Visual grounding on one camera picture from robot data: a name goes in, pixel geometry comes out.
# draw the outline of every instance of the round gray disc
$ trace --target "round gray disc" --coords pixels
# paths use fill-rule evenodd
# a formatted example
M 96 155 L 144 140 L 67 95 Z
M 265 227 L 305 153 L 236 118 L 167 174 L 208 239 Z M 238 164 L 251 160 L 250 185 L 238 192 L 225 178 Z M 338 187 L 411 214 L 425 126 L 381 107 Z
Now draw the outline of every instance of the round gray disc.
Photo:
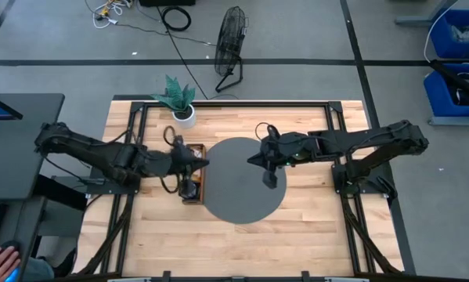
M 287 189 L 284 168 L 276 170 L 278 187 L 270 189 L 262 182 L 265 169 L 248 164 L 247 159 L 260 151 L 260 142 L 249 138 L 231 138 L 215 144 L 208 152 L 204 205 L 213 215 L 227 222 L 257 222 L 274 212 Z

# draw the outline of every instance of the wooden tabletop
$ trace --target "wooden tabletop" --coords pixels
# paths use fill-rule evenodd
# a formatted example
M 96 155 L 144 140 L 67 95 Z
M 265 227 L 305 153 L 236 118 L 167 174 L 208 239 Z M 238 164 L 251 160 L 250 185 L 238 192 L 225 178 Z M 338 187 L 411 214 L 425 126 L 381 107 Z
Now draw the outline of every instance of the wooden tabletop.
M 126 129 L 131 103 L 111 103 L 103 140 Z M 350 132 L 368 128 L 361 101 L 342 101 L 342 106 Z M 186 143 L 203 143 L 207 148 L 230 137 L 256 139 L 254 129 L 261 121 L 274 124 L 281 133 L 326 129 L 323 110 L 315 107 L 209 107 L 196 112 L 194 128 L 175 129 Z M 169 110 L 151 108 L 144 144 L 153 150 L 170 150 L 162 135 L 167 125 L 174 124 Z M 258 134 L 265 136 L 266 131 L 261 128 Z M 358 150 L 354 158 L 370 152 Z M 223 222 L 204 206 L 184 205 L 178 195 L 166 193 L 158 179 L 143 179 L 133 207 L 123 275 L 160 277 L 165 270 L 174 277 L 299 277 L 303 270 L 314 277 L 352 275 L 344 216 L 330 166 L 321 162 L 287 168 L 287 192 L 281 205 L 267 218 L 246 225 Z M 174 178 L 166 178 L 169 186 L 175 185 Z M 402 269 L 387 201 L 380 194 L 362 195 L 362 199 L 372 240 L 393 266 Z M 112 200 L 113 196 L 103 196 L 87 210 L 74 272 L 86 265 L 105 239 Z M 356 243 L 366 270 L 357 235 Z M 110 269 L 116 256 L 117 243 Z

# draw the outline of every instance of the blue storage bin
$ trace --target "blue storage bin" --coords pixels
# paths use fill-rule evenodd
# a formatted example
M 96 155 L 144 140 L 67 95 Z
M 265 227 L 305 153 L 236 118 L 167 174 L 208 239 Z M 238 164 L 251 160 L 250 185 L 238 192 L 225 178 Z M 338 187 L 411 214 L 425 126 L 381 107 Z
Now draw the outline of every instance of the blue storage bin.
M 469 25 L 469 10 L 450 10 L 436 23 L 431 32 L 436 53 L 442 58 L 469 59 L 469 42 L 458 42 L 453 38 L 450 25 Z
M 447 63 L 450 70 L 456 73 L 469 73 L 469 64 Z M 424 80 L 425 90 L 436 117 L 469 117 L 469 106 L 457 106 L 452 101 L 445 79 L 436 71 L 429 74 Z

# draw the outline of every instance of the white pot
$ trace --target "white pot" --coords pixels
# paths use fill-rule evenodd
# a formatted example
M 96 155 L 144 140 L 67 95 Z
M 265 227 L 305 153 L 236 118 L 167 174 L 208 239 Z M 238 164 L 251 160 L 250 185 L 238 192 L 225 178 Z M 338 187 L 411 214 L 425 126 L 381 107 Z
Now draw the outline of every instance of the white pot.
M 177 121 L 179 126 L 184 129 L 192 128 L 196 124 L 196 111 L 192 105 L 189 105 L 189 107 L 193 110 L 193 113 L 185 120 L 178 119 L 175 116 L 175 112 L 172 112 L 175 121 Z

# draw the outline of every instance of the black fan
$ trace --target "black fan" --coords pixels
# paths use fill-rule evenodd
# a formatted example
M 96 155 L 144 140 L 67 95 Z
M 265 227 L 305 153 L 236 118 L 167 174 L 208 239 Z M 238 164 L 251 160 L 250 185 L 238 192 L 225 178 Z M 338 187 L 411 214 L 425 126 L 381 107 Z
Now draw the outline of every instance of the black fan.
M 240 7 L 232 7 L 225 13 L 220 32 L 218 33 L 217 50 L 215 51 L 215 71 L 224 78 L 215 90 L 221 92 L 243 80 L 243 61 L 240 57 L 241 46 L 246 34 L 246 17 Z M 240 63 L 240 79 L 220 87 L 225 79 L 233 74 L 234 67 Z

